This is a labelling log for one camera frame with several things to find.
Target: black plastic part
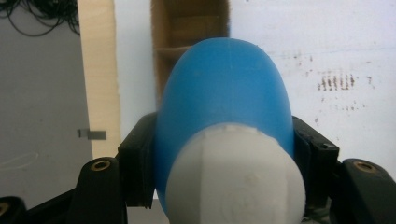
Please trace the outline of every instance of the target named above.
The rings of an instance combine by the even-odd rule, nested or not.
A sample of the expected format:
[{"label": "black plastic part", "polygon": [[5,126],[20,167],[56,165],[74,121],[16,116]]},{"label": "black plastic part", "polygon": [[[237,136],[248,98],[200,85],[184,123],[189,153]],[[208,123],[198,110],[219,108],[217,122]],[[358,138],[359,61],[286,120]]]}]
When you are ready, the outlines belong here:
[{"label": "black plastic part", "polygon": [[396,183],[379,165],[345,160],[332,197],[332,223],[396,223]]},{"label": "black plastic part", "polygon": [[141,118],[119,146],[122,186],[128,206],[151,208],[154,194],[153,139],[157,114]]},{"label": "black plastic part", "polygon": [[28,214],[31,222],[40,224],[65,223],[73,194],[74,190],[71,189],[56,198],[29,209]]},{"label": "black plastic part", "polygon": [[332,187],[339,147],[302,120],[293,117],[294,161],[299,167],[306,192],[305,211],[324,208]]},{"label": "black plastic part", "polygon": [[12,196],[0,198],[0,223],[28,223],[26,207],[20,198]]},{"label": "black plastic part", "polygon": [[82,167],[66,223],[127,223],[116,159],[99,158]]}]

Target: wire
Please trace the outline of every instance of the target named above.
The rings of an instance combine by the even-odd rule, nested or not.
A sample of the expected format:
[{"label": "wire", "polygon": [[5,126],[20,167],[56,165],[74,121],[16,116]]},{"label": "wire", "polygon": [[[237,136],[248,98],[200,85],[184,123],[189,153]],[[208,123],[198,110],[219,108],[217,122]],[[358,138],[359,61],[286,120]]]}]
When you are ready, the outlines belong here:
[{"label": "wire", "polygon": [[[18,6],[31,13],[40,24],[49,29],[39,34],[28,34],[21,30],[11,19],[14,9]],[[79,35],[77,0],[3,0],[0,3],[0,18],[8,18],[14,29],[26,36],[46,35],[64,22],[67,22],[73,33]]]}]

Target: gray floor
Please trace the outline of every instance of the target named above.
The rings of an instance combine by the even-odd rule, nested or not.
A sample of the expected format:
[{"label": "gray floor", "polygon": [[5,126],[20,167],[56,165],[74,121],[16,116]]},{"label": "gray floor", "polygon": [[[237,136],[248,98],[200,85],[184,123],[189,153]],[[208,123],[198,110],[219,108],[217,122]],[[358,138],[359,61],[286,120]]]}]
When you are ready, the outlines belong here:
[{"label": "gray floor", "polygon": [[[13,20],[44,30],[29,14]],[[66,24],[42,37],[17,33],[0,20],[0,197],[22,197],[28,208],[73,188],[92,159],[81,44]]]}]

